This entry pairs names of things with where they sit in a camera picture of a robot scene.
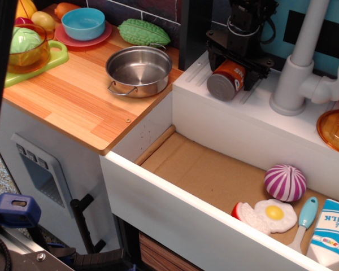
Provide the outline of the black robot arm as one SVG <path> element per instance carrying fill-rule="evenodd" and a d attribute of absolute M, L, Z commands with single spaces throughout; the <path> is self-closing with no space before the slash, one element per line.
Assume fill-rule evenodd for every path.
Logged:
<path fill-rule="evenodd" d="M 244 90 L 249 91 L 258 80 L 267 78 L 273 59 L 262 49 L 276 37 L 271 16 L 279 5 L 276 1 L 230 1 L 231 14 L 227 30 L 209 30 L 206 46 L 211 70 L 230 60 L 246 70 Z"/>

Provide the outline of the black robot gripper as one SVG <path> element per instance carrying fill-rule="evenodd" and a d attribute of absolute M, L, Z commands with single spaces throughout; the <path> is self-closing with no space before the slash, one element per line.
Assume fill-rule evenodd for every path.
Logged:
<path fill-rule="evenodd" d="M 260 23 L 253 32 L 239 28 L 228 19 L 227 30 L 207 31 L 206 46 L 211 70 L 214 72 L 226 59 L 245 67 L 244 91 L 250 91 L 258 80 L 267 78 L 275 62 L 261 46 L 271 43 L 275 35 L 262 40 L 262 30 L 266 23 L 272 30 L 275 29 L 270 18 Z"/>

